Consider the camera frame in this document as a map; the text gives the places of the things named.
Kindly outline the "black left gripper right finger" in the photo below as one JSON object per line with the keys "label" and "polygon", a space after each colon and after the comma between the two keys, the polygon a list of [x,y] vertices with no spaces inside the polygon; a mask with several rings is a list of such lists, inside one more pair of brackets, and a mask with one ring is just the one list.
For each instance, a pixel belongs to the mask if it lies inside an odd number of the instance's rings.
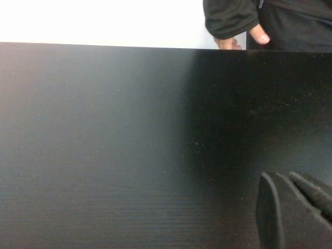
{"label": "black left gripper right finger", "polygon": [[289,179],[324,219],[331,223],[331,185],[307,173],[291,172]]}

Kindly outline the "person's right hand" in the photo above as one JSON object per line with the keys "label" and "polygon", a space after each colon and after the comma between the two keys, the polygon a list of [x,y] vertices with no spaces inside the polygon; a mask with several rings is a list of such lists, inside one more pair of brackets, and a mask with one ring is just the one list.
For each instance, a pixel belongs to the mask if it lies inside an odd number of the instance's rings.
{"label": "person's right hand", "polygon": [[[247,33],[250,37],[260,45],[266,45],[270,41],[270,37],[263,30],[260,24],[256,25],[252,29],[248,30]],[[232,37],[228,39],[218,39],[214,37],[214,41],[220,50],[241,50],[241,46],[238,41]]]}

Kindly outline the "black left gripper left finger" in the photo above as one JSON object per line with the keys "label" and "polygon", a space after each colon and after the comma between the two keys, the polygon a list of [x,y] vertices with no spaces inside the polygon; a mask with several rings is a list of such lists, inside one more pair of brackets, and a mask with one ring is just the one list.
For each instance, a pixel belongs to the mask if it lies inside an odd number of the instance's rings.
{"label": "black left gripper left finger", "polygon": [[331,248],[331,223],[289,176],[263,172],[256,202],[261,248]]}

